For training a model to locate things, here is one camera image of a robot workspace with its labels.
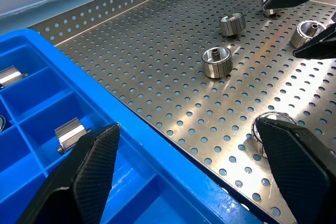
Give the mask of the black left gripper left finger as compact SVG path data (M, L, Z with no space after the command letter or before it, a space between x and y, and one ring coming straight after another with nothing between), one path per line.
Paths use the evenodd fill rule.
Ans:
M118 124L81 136L16 224L99 224L112 187L119 139Z

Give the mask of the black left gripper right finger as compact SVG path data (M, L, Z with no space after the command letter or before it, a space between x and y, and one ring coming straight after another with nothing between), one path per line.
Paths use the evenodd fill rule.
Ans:
M256 128L297 224L336 224L336 152L300 125L259 118Z

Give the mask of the blue compartment tray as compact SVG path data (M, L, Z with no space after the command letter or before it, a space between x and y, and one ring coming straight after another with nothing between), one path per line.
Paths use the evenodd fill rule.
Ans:
M56 128L117 123L120 142L101 224L262 224L107 90L30 29L0 36L0 224L14 224L66 155Z

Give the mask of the perforated metal tray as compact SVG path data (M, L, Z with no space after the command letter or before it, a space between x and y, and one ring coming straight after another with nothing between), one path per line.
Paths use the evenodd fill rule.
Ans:
M251 125L285 112L336 152L336 60L296 59L289 42L301 21L329 24L336 6L308 2L268 18L260 2L94 0L31 28L268 222L294 224ZM246 28L225 37L219 21L236 12ZM213 47L233 56L223 78L204 74Z

